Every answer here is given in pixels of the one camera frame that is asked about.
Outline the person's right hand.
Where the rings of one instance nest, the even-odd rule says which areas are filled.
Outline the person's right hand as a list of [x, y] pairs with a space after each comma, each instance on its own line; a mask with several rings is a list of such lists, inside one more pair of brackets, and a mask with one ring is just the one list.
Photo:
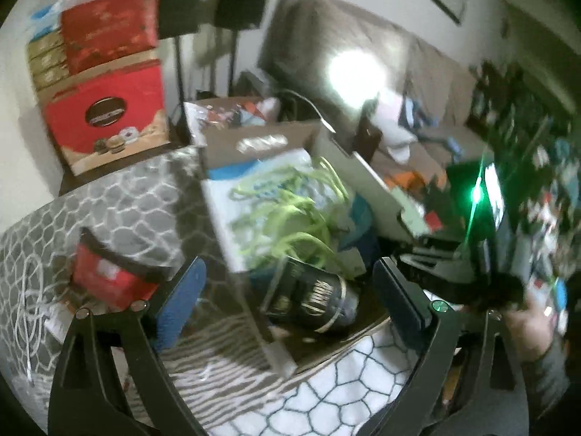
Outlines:
[[545, 315], [545, 304], [534, 294], [527, 293], [521, 305], [503, 310], [502, 317], [521, 363], [550, 356], [562, 360], [563, 349], [554, 320]]

